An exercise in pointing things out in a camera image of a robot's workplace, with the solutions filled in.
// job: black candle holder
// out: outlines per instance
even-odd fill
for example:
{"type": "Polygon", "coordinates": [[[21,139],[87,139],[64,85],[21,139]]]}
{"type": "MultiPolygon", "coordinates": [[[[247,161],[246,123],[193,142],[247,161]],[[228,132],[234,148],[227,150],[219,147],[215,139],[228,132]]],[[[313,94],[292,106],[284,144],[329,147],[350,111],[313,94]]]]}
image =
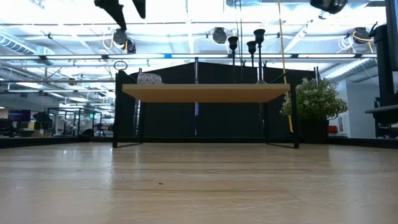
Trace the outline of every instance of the black candle holder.
{"type": "Polygon", "coordinates": [[[232,80],[233,83],[236,83],[236,78],[235,78],[235,50],[238,48],[238,37],[230,37],[228,38],[229,42],[229,47],[232,50],[232,80]]]}
{"type": "Polygon", "coordinates": [[[256,83],[257,77],[254,74],[254,53],[256,53],[256,47],[257,43],[256,41],[249,41],[248,42],[248,48],[249,48],[249,53],[251,54],[251,75],[253,77],[253,82],[256,83]]]}
{"type": "Polygon", "coordinates": [[[257,83],[266,83],[262,77],[262,62],[261,62],[261,44],[264,41],[264,34],[266,30],[258,29],[254,31],[254,35],[256,36],[256,43],[259,45],[259,81],[257,83]]]}

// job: desk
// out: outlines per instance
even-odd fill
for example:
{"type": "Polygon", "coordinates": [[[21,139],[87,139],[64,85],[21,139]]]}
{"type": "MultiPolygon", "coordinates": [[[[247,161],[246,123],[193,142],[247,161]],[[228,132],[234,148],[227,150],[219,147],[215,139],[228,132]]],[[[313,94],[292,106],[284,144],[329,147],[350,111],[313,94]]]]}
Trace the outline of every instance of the desk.
{"type": "MultiPolygon", "coordinates": [[[[146,103],[267,103],[290,91],[290,85],[287,84],[119,84],[119,87],[121,91],[141,100],[139,122],[141,143],[143,142],[142,121],[146,103]]],[[[292,101],[296,102],[295,88],[292,90],[292,101]]],[[[294,148],[299,148],[296,106],[293,108],[292,118],[294,148]]]]}

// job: table top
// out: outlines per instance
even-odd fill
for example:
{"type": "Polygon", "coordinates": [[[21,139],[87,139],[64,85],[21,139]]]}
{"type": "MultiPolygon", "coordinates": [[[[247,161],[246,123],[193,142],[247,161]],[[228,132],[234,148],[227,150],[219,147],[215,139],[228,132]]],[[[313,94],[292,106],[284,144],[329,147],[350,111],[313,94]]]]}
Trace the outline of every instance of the table top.
{"type": "Polygon", "coordinates": [[[145,103],[262,103],[290,91],[289,84],[124,84],[145,103]]]}

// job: ceiling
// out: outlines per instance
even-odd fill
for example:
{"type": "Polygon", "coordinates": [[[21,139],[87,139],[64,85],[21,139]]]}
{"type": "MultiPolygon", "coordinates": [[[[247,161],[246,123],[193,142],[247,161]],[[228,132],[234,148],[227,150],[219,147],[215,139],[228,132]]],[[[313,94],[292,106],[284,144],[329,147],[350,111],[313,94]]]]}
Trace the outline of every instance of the ceiling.
{"type": "MultiPolygon", "coordinates": [[[[230,54],[227,45],[218,45],[213,41],[211,35],[215,27],[224,28],[228,37],[239,34],[243,53],[248,52],[246,42],[254,40],[253,31],[265,29],[262,52],[282,52],[280,37],[277,36],[280,32],[279,9],[274,0],[268,1],[270,3],[241,0],[241,7],[236,1],[236,8],[232,0],[147,0],[146,19],[139,17],[131,0],[119,2],[124,5],[128,36],[136,44],[137,54],[230,54]]],[[[369,31],[376,22],[386,22],[384,1],[349,0],[349,4],[336,15],[322,13],[309,5],[308,0],[281,2],[283,44],[288,54],[370,53],[368,44],[353,44],[344,50],[341,41],[347,33],[352,35],[355,27],[365,27],[369,31]]],[[[13,36],[28,46],[43,46],[55,55],[124,53],[115,46],[110,50],[104,46],[111,45],[112,33],[118,26],[104,10],[94,5],[93,0],[12,0],[2,1],[0,8],[0,34],[13,36]]],[[[0,53],[17,54],[1,46],[0,53]]],[[[139,68],[149,71],[190,61],[135,60],[129,64],[127,72],[137,72],[139,68]]],[[[225,60],[206,61],[230,63],[225,60]]],[[[58,70],[61,65],[37,64],[32,67],[25,62],[24,67],[23,62],[9,63],[42,76],[47,67],[47,73],[54,73],[57,78],[109,79],[115,73],[112,63],[100,60],[95,63],[68,61],[69,64],[86,63],[87,66],[63,67],[61,70],[58,70]]],[[[322,72],[335,65],[333,62],[300,61],[289,62],[286,67],[313,70],[319,66],[322,72]]],[[[272,61],[268,66],[282,67],[282,64],[272,61]]],[[[58,87],[70,88],[67,85],[58,87]]],[[[102,83],[102,88],[113,89],[114,84],[102,83]]]]}

